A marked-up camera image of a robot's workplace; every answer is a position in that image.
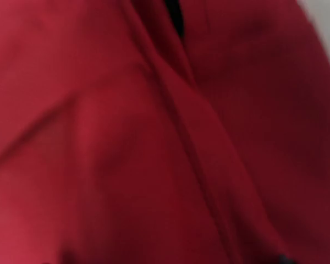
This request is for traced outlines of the red backpack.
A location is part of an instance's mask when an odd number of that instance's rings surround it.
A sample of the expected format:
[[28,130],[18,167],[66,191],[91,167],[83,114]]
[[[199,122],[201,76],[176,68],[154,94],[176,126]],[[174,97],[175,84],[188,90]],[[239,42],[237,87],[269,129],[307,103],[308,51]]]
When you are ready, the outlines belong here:
[[301,4],[0,1],[0,263],[330,263]]

